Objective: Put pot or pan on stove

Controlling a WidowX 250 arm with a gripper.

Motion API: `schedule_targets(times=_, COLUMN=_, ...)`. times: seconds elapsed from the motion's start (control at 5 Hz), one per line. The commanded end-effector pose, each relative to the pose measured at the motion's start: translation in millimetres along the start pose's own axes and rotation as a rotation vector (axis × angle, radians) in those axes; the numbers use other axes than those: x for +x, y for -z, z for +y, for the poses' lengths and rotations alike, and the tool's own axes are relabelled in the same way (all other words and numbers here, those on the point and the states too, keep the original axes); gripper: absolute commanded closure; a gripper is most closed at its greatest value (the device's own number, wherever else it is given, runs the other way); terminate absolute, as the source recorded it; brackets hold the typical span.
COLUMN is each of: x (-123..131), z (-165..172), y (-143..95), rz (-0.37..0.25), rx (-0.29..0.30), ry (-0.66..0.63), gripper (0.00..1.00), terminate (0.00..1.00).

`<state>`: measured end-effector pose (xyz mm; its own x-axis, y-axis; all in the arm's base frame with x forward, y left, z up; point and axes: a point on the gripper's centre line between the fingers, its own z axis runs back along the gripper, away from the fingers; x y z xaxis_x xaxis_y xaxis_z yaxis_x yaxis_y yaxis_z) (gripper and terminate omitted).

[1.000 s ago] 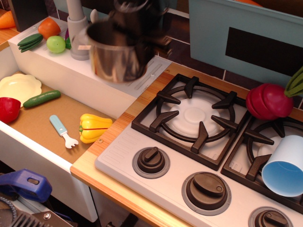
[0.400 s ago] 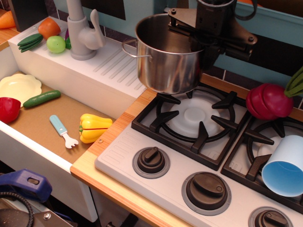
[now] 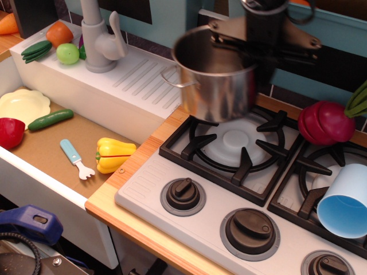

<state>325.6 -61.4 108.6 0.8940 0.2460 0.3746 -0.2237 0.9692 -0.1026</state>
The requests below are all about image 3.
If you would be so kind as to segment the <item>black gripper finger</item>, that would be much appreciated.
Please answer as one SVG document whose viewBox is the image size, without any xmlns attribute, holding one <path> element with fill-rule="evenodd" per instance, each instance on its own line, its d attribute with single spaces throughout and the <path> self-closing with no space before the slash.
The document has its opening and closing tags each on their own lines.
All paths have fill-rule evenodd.
<svg viewBox="0 0 367 275">
<path fill-rule="evenodd" d="M 257 85 L 264 86 L 269 84 L 275 69 L 278 65 L 278 60 L 275 57 L 261 57 L 256 60 L 255 80 Z"/>
<path fill-rule="evenodd" d="M 210 47 L 211 52 L 215 54 L 236 52 L 239 56 L 252 57 L 246 42 L 227 36 L 222 37 L 220 35 L 211 34 Z"/>
</svg>

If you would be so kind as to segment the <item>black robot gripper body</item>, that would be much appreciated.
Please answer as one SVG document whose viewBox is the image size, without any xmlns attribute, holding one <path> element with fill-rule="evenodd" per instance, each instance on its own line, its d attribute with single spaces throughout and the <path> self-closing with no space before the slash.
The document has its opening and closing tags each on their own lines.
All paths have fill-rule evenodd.
<svg viewBox="0 0 367 275">
<path fill-rule="evenodd" d="M 279 61 L 315 62 L 321 41 L 297 28 L 315 16 L 315 2 L 307 1 L 310 13 L 293 18 L 289 1 L 241 1 L 245 16 L 227 21 L 212 21 L 212 34 L 242 40 L 257 58 L 269 56 Z"/>
</svg>

